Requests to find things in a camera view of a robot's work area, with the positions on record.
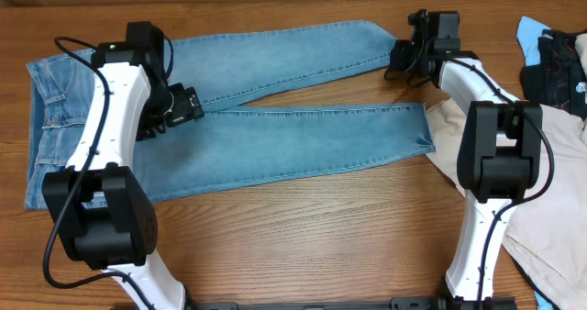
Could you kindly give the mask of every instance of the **wood grain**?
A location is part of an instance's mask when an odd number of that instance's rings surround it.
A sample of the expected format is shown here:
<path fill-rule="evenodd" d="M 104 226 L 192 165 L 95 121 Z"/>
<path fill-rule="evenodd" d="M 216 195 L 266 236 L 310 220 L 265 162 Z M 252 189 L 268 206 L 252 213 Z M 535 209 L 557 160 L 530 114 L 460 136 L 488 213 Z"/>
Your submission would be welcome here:
<path fill-rule="evenodd" d="M 294 28 L 349 19 L 376 22 L 399 38 L 406 14 L 426 7 L 461 13 L 463 48 L 477 52 L 501 85 L 521 95 L 522 15 L 553 28 L 585 28 L 587 0 L 393 0 L 0 9 L 0 308 L 106 309 L 129 299 L 110 281 L 72 291 L 49 287 L 40 269 L 51 228 L 23 209 L 28 155 L 28 61 L 59 53 L 66 35 L 121 40 L 131 20 L 151 20 L 171 38 Z M 446 98 L 431 86 L 387 83 L 382 71 L 263 98 L 252 105 L 338 105 Z M 272 183 L 157 204 L 158 249 L 199 302 L 242 304 L 385 300 L 433 293 L 457 245 L 463 200 L 426 159 L 340 175 Z M 62 281 L 90 274 L 56 247 Z M 498 295 L 536 303 L 504 251 Z"/>

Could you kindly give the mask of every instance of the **denim fabric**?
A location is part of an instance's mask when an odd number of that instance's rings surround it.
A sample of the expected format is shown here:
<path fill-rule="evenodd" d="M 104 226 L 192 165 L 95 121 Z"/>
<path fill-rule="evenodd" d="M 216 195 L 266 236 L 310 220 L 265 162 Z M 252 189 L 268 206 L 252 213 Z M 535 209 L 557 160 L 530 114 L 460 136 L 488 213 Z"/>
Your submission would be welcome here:
<path fill-rule="evenodd" d="M 133 172 L 151 201 L 350 172 L 433 150 L 420 104 L 241 107 L 268 94 L 386 65 L 394 37 L 364 21 L 173 42 L 170 83 L 193 86 L 206 116 L 137 143 Z M 80 51 L 89 59 L 89 50 Z M 82 135 L 92 72 L 64 55 L 32 78 L 26 208 L 45 208 L 46 172 L 63 169 Z M 100 205 L 101 199 L 92 205 Z"/>

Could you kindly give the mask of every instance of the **black cable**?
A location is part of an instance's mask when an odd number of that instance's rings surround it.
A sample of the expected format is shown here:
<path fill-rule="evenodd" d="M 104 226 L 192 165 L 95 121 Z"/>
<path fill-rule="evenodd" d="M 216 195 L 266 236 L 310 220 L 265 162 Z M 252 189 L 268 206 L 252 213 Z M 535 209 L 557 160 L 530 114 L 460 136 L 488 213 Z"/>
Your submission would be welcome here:
<path fill-rule="evenodd" d="M 134 289 L 135 293 L 137 294 L 138 298 L 140 298 L 140 300 L 145 304 L 145 306 L 147 306 L 147 308 L 149 310 L 155 310 L 155 307 L 149 303 L 149 300 L 147 300 L 147 297 L 145 296 L 145 294 L 140 290 L 138 285 L 130 278 L 130 276 L 128 274 L 125 274 L 120 271 L 103 272 L 103 273 L 96 274 L 95 276 L 92 276 L 89 278 L 81 279 L 80 281 L 77 281 L 77 282 L 69 282 L 69 283 L 57 282 L 51 276 L 50 256 L 51 256 L 51 252 L 53 250 L 53 245 L 55 244 L 55 239 L 57 238 L 57 233 L 58 233 L 59 227 L 61 226 L 61 223 L 63 222 L 63 218 L 65 217 L 65 213 L 72 206 L 73 197 L 76 195 L 77 190 L 80 188 L 80 185 L 82 184 L 82 179 L 83 179 L 84 175 L 87 173 L 88 169 L 90 168 L 90 164 L 92 163 L 92 159 L 94 158 L 94 155 L 96 154 L 98 142 L 100 141 L 100 136 L 102 135 L 102 130 L 104 129 L 104 125 L 105 125 L 105 121 L 106 121 L 106 116 L 108 114 L 108 106 L 110 104 L 110 90 L 108 88 L 108 81 L 106 80 L 104 75 L 97 68 L 93 67 L 88 61 L 85 61 L 77 54 L 75 54 L 75 53 L 71 52 L 70 50 L 66 49 L 65 47 L 63 47 L 63 45 L 61 45 L 61 41 L 69 41 L 71 43 L 76 43 L 76 44 L 85 46 L 86 48 L 90 48 L 90 49 L 94 49 L 94 50 L 96 50 L 97 47 L 95 47 L 91 44 L 85 43 L 85 42 L 78 40 L 78 39 L 71 39 L 71 38 L 66 38 L 66 37 L 57 37 L 54 40 L 55 45 L 60 50 L 62 50 L 65 54 L 67 54 L 68 56 L 72 57 L 73 59 L 79 61 L 81 64 L 88 67 L 93 72 L 95 72 L 96 75 L 98 75 L 98 78 L 100 78 L 100 81 L 102 81 L 102 84 L 104 85 L 104 108 L 102 109 L 102 115 L 100 116 L 98 128 L 95 131 L 94 140 L 92 141 L 92 145 L 90 146 L 90 149 L 88 150 L 88 157 L 85 160 L 85 163 L 83 164 L 82 169 L 78 173 L 77 178 L 75 179 L 75 182 L 73 183 L 72 189 L 67 194 L 65 204 L 63 205 L 63 208 L 61 209 L 61 212 L 59 213 L 57 220 L 55 220 L 55 225 L 53 226 L 53 229 L 51 230 L 49 240 L 47 241 L 47 247 L 45 248 L 45 254 L 43 257 L 43 275 L 45 276 L 45 280 L 51 286 L 53 286 L 55 288 L 59 288 L 59 289 L 71 289 L 71 288 L 85 285 L 90 282 L 95 282 L 100 279 L 109 278 L 109 277 L 119 277 L 119 278 L 122 278 L 123 282 L 128 282 L 128 284 L 130 284 L 130 286 Z"/>
<path fill-rule="evenodd" d="M 173 44 L 172 40 L 169 39 L 166 35 L 163 35 L 167 43 L 169 44 L 169 65 L 167 65 L 167 71 L 165 71 L 165 81 L 169 80 L 169 77 L 172 76 L 173 71 Z"/>
<path fill-rule="evenodd" d="M 465 63 L 463 61 L 451 59 L 449 57 L 439 57 L 439 58 L 443 59 L 444 61 L 454 62 L 460 66 L 466 67 L 469 70 L 471 70 L 472 72 L 475 72 L 477 75 L 479 75 L 479 77 L 481 77 L 485 81 L 485 83 L 487 83 L 487 85 L 492 89 L 493 93 L 496 96 L 498 96 L 500 99 L 504 100 L 507 104 L 511 105 L 514 108 L 514 110 L 516 111 L 516 113 L 518 113 L 518 115 L 521 115 L 528 122 L 528 124 L 538 133 L 538 135 L 540 136 L 540 139 L 544 143 L 544 147 L 546 148 L 547 154 L 548 154 L 548 176 L 547 176 L 547 180 L 544 183 L 544 186 L 542 186 L 540 191 L 538 191 L 534 195 L 531 195 L 527 198 L 522 199 L 521 202 L 515 202 L 515 203 L 512 202 L 511 204 L 503 207 L 500 211 L 497 212 L 497 214 L 495 214 L 493 221 L 492 221 L 492 224 L 489 227 L 489 231 L 487 232 L 487 237 L 485 238 L 485 243 L 483 244 L 483 252 L 482 252 L 482 256 L 481 256 L 481 267 L 479 268 L 479 278 L 480 278 L 479 279 L 479 289 L 477 290 L 477 302 L 475 305 L 476 310 L 479 310 L 479 309 L 481 309 L 481 306 L 482 306 L 483 279 L 485 278 L 485 262 L 487 261 L 487 250 L 489 248 L 489 244 L 492 239 L 493 231 L 495 230 L 495 227 L 497 226 L 497 222 L 502 220 L 502 215 L 506 211 L 508 211 L 509 209 L 511 209 L 517 205 L 521 205 L 523 203 L 526 203 L 528 201 L 532 201 L 534 199 L 537 199 L 547 191 L 547 189 L 550 187 L 550 184 L 552 183 L 552 179 L 554 178 L 554 153 L 552 151 L 552 147 L 550 146 L 550 142 L 547 139 L 547 136 L 544 134 L 544 131 L 542 131 L 542 129 L 537 126 L 536 122 L 532 119 L 532 117 L 530 117 L 525 111 L 521 110 L 519 105 L 517 105 L 512 99 L 510 99 L 510 98 L 506 97 L 504 94 L 502 94 L 501 89 L 497 88 L 487 75 L 480 72 L 477 68 L 475 68 L 474 65 L 469 65 L 468 63 Z"/>

